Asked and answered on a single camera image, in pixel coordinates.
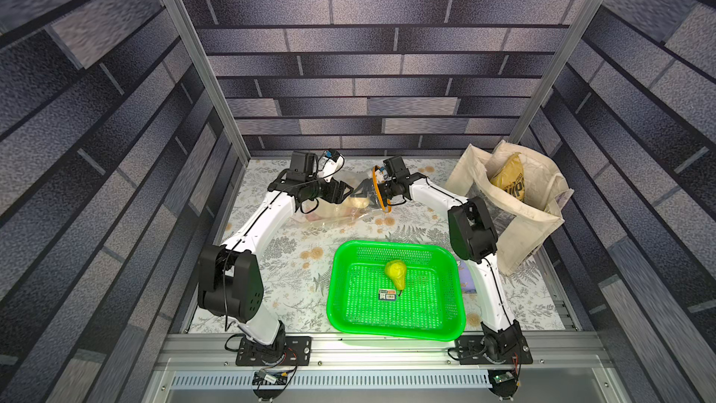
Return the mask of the clear zip-top bag orange seal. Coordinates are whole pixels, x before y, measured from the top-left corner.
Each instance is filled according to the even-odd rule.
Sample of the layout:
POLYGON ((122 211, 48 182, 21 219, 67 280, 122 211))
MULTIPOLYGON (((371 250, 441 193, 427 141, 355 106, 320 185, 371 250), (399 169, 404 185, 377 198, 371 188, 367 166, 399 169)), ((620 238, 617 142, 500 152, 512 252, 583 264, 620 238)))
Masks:
POLYGON ((339 172, 335 179, 352 188, 348 197, 340 204, 324 200, 303 203, 291 222, 305 228, 336 228, 361 219, 381 215, 383 209, 373 184, 370 170, 339 172))

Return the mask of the green pear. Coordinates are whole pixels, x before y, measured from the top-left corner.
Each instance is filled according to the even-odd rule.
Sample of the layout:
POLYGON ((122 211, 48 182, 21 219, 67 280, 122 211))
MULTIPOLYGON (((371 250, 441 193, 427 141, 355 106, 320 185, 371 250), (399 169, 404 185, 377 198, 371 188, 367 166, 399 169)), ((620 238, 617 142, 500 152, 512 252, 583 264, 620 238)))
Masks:
POLYGON ((398 295, 401 295, 406 289, 406 275, 408 274, 406 263, 400 259, 391 260, 385 265, 384 273, 392 281, 398 295))

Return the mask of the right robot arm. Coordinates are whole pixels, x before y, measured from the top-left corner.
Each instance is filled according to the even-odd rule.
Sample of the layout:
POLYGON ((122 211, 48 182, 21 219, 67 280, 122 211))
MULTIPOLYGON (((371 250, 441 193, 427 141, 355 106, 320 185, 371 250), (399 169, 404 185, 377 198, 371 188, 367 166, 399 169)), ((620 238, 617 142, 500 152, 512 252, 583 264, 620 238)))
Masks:
POLYGON ((496 256, 498 234, 486 203, 444 190, 421 173, 410 173, 400 157, 375 166, 371 179, 383 209, 401 197, 446 214, 451 249, 464 261, 480 298, 483 356, 503 364, 515 356, 514 351, 521 352, 524 337, 503 290, 496 256))

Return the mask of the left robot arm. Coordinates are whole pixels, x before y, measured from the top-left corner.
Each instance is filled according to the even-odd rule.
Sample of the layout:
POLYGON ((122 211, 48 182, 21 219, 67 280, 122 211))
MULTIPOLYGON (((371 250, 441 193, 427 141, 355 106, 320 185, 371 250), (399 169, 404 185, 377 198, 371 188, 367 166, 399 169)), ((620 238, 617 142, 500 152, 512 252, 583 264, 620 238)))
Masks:
POLYGON ((334 178, 344 164, 335 149, 321 157, 295 151, 248 221, 220 246, 207 244, 201 251, 198 306, 226 323, 236 322, 245 339, 260 349, 283 351, 285 325, 263 303, 259 255, 303 203, 341 204, 352 194, 353 187, 334 178))

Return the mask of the yellow chips bag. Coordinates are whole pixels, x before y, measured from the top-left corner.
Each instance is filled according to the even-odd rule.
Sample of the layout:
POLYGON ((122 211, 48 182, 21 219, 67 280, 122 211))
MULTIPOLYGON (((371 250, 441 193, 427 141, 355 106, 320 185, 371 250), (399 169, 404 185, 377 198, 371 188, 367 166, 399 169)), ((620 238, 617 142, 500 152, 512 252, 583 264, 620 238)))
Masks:
POLYGON ((525 200, 524 166, 518 154, 512 154, 503 167, 490 179, 490 184, 513 198, 525 200))

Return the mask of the beige canvas tote bag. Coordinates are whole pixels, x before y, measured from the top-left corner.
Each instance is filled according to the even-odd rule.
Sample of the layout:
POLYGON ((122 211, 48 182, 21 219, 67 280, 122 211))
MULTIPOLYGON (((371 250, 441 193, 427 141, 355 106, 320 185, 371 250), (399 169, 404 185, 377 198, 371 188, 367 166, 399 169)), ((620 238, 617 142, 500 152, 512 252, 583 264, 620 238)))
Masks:
POLYGON ((513 274, 564 223, 562 209, 574 194, 553 160, 507 141, 492 152, 466 147, 446 189, 485 201, 498 233, 498 268, 504 275, 513 274), (523 172, 510 186, 493 184, 512 158, 523 172))

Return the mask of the small sticker in basket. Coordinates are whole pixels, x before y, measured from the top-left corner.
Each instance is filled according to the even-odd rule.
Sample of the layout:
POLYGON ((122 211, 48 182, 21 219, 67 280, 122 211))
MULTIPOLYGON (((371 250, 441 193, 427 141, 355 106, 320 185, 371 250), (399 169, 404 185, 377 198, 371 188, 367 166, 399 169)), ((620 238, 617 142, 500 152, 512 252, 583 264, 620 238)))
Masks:
POLYGON ((380 289, 379 300, 382 302, 395 302, 398 297, 397 292, 394 289, 380 289))

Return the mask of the purple tissue pack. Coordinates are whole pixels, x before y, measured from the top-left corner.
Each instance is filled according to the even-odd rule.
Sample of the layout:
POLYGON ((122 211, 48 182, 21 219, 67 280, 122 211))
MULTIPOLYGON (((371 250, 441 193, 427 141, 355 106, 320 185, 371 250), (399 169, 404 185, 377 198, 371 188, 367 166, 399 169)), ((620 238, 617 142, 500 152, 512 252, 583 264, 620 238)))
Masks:
POLYGON ((458 261, 458 272, 462 293, 464 294, 475 294, 477 293, 477 287, 475 286, 474 279, 468 268, 467 263, 464 260, 458 261))

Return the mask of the green plastic basket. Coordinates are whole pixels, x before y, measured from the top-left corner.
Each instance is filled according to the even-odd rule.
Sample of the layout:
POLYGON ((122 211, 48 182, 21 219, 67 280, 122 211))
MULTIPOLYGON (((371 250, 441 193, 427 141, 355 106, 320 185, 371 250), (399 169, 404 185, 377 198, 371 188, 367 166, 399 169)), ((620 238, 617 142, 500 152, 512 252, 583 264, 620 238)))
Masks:
POLYGON ((349 334, 454 341, 466 327, 458 265, 439 246, 350 241, 336 251, 326 314, 332 327, 349 334), (406 263, 406 289, 395 302, 379 300, 394 289, 385 265, 406 263))

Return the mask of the left circuit board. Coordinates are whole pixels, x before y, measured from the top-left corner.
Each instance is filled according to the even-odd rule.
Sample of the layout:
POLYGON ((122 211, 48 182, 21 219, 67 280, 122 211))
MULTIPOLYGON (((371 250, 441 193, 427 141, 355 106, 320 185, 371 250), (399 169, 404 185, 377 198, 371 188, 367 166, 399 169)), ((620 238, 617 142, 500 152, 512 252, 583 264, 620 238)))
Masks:
POLYGON ((252 386, 263 388, 270 386, 285 386, 288 384, 291 374, 288 371, 256 371, 253 376, 252 386))

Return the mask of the circuit board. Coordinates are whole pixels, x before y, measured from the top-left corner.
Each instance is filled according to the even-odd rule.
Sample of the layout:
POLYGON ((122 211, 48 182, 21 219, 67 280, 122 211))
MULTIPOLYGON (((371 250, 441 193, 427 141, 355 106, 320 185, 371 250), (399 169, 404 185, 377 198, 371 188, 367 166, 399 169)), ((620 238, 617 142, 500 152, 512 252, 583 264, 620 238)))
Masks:
POLYGON ((488 371, 490 392, 499 399, 512 399, 519 388, 519 378, 512 371, 488 371))
POLYGON ((288 371, 256 371, 253 376, 252 386, 263 388, 270 386, 285 386, 288 384, 291 374, 288 371))

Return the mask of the right circuit board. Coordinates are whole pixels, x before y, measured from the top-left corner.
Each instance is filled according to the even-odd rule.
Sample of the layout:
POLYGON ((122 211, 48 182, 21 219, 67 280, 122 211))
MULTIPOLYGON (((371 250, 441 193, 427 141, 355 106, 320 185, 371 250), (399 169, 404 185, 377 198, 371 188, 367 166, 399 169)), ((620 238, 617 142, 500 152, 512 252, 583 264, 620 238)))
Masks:
POLYGON ((490 392, 499 399, 512 399, 519 388, 519 378, 512 371, 488 371, 490 392))

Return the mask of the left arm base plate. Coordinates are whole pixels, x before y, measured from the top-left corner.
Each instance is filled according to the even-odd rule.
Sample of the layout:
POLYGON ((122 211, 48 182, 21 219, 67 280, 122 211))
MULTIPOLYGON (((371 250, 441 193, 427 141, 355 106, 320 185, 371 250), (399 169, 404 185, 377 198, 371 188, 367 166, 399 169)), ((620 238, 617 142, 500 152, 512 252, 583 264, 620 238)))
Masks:
POLYGON ((239 367, 305 367, 311 360, 313 338, 310 336, 278 337, 267 346, 240 337, 235 365, 239 367))

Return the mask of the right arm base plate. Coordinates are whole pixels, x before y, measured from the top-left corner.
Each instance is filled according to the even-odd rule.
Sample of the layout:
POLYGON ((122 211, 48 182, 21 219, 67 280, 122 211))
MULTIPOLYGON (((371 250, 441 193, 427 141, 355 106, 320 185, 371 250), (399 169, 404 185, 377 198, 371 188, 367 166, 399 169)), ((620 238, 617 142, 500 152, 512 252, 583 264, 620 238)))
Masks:
POLYGON ((485 341, 482 334, 463 335, 447 349, 447 355, 461 365, 501 367, 533 364, 531 348, 522 336, 505 343, 492 337, 485 341))

